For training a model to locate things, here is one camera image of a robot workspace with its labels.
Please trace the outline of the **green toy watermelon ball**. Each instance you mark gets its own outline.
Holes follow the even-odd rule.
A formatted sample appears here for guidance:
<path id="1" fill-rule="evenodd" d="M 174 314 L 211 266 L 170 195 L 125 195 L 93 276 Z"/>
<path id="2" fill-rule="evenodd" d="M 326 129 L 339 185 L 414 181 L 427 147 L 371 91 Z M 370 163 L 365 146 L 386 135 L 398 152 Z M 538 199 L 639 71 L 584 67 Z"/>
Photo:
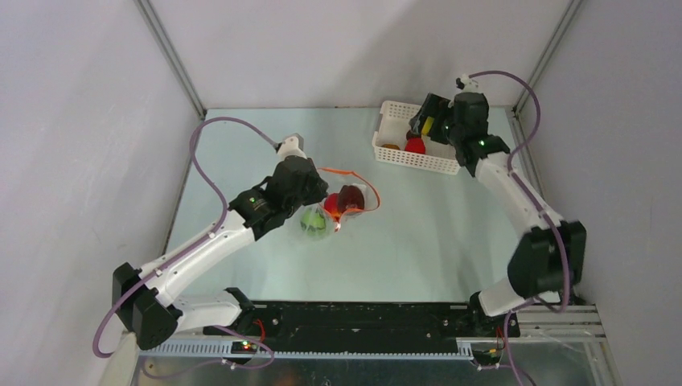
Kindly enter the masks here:
<path id="1" fill-rule="evenodd" d="M 309 237 L 323 237 L 327 233 L 327 219 L 318 207 L 308 207 L 302 213 L 300 226 Z"/>

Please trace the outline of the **red toy wax apple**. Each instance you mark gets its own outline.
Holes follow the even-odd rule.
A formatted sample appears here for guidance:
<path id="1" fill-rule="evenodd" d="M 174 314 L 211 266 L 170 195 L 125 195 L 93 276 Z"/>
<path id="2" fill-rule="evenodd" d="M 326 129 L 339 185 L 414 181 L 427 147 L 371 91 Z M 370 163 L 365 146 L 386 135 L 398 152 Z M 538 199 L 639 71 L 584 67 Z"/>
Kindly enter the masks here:
<path id="1" fill-rule="evenodd" d="M 410 138 L 405 143 L 405 151 L 415 154 L 426 154 L 425 143 L 421 138 Z"/>

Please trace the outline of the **clear zip bag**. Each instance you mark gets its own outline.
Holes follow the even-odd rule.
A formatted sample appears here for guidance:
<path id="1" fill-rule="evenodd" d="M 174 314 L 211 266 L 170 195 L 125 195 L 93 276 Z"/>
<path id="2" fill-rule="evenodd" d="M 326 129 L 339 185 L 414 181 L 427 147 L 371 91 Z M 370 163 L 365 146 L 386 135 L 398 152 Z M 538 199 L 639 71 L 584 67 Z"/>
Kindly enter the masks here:
<path id="1" fill-rule="evenodd" d="M 297 230 L 302 236 L 311 240 L 327 238 L 348 220 L 380 207 L 378 190 L 357 172 L 330 167 L 319 167 L 317 172 L 328 183 L 327 196 L 297 213 Z"/>

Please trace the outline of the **dark maroon toy fig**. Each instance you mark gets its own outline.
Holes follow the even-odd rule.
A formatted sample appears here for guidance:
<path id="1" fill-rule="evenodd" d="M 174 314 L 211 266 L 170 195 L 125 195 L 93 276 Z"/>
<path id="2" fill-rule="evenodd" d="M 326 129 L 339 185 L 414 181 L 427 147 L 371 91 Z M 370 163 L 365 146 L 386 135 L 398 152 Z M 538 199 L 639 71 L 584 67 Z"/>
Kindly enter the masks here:
<path id="1" fill-rule="evenodd" d="M 339 192 L 339 210 L 344 213 L 350 209 L 365 209 L 363 191 L 356 185 L 344 185 Z"/>

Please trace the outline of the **brown toy kiwi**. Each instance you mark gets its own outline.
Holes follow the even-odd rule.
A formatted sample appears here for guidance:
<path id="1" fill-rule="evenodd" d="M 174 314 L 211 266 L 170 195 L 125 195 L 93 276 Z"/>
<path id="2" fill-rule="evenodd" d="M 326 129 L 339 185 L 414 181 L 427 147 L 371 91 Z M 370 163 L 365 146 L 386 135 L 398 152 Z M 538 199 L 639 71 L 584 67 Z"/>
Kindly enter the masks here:
<path id="1" fill-rule="evenodd" d="M 385 149 L 390 149 L 390 150 L 401 150 L 401 148 L 398 145 L 392 144 L 392 143 L 385 143 L 385 144 L 381 145 L 380 147 L 385 148 Z"/>

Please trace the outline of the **yellow green toy mango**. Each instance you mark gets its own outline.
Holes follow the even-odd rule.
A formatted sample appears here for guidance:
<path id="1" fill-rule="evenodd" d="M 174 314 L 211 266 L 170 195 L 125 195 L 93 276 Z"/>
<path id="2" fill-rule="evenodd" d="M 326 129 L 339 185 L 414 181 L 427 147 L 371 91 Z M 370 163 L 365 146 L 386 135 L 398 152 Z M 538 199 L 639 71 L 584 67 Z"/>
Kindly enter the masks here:
<path id="1" fill-rule="evenodd" d="M 433 117 L 427 117 L 421 127 L 421 136 L 429 136 L 430 130 L 433 127 Z"/>

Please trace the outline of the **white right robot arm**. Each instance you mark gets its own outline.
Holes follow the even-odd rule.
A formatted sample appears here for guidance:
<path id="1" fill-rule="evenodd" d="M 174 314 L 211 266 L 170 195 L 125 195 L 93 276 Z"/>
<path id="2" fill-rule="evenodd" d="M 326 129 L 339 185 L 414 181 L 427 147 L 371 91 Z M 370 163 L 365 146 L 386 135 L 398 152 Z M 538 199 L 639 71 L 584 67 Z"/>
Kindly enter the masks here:
<path id="1" fill-rule="evenodd" d="M 582 279 L 587 231 L 553 210 L 512 165 L 512 151 L 489 133 L 487 98 L 460 92 L 453 99 L 429 93 L 410 118 L 413 134 L 454 149 L 459 166 L 484 185 L 502 205 L 519 242 L 507 276 L 477 295 L 479 307 L 467 315 L 470 330 L 488 336 L 500 315 L 545 293 L 558 293 L 567 307 L 571 289 Z"/>

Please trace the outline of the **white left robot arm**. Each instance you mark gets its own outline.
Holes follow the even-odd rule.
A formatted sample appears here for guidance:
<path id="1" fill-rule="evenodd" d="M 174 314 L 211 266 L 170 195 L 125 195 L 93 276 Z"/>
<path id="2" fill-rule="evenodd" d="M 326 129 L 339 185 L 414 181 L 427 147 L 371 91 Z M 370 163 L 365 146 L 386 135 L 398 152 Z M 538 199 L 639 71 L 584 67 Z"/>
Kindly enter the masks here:
<path id="1" fill-rule="evenodd" d="M 224 214 L 173 256 L 161 256 L 139 269 L 124 263 L 113 272 L 112 307 L 142 350 L 155 348 L 174 333 L 203 326 L 226 326 L 235 335 L 251 331 L 254 313 L 238 290 L 225 290 L 208 302 L 179 300 L 203 273 L 230 254 L 280 228 L 300 207 L 321 202 L 327 183 L 307 157 L 289 155 L 272 175 L 241 192 Z"/>

